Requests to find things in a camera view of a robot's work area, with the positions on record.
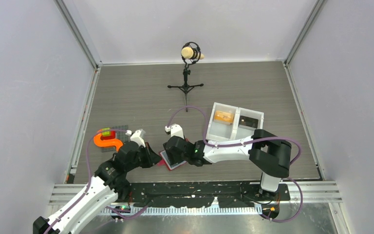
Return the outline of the red card holder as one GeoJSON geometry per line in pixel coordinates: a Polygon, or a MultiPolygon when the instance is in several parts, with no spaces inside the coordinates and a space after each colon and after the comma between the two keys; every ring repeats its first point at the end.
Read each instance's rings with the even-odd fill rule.
{"type": "Polygon", "coordinates": [[[181,146],[181,144],[176,140],[169,140],[168,142],[163,143],[164,149],[159,152],[159,156],[162,159],[162,162],[159,164],[165,165],[169,171],[186,164],[186,161],[182,156],[183,149],[179,149],[179,146],[181,146]]]}

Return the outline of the orange credit card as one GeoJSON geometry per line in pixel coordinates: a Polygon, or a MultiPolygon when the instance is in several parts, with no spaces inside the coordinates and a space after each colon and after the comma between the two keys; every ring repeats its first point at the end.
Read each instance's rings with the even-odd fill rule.
{"type": "Polygon", "coordinates": [[[234,113],[225,111],[215,111],[213,121],[225,125],[231,125],[234,122],[234,113]]]}

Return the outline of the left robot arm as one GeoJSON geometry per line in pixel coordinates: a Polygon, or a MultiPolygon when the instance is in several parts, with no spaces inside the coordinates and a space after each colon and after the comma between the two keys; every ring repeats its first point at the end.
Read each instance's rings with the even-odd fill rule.
{"type": "Polygon", "coordinates": [[[33,222],[35,234],[78,234],[104,208],[129,198],[131,186],[127,173],[136,168],[150,168],[161,161],[149,144],[126,141],[101,163],[89,182],[57,212],[33,222]]]}

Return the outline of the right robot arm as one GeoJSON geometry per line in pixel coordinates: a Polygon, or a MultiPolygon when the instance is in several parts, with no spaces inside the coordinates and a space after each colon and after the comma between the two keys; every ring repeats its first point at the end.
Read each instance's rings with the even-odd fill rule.
{"type": "Polygon", "coordinates": [[[197,167],[222,161],[250,161],[261,171],[259,195],[271,200],[278,194],[279,182],[289,176],[292,144],[263,129],[237,140],[195,143],[180,136],[171,136],[163,144],[168,166],[187,162],[197,167]]]}

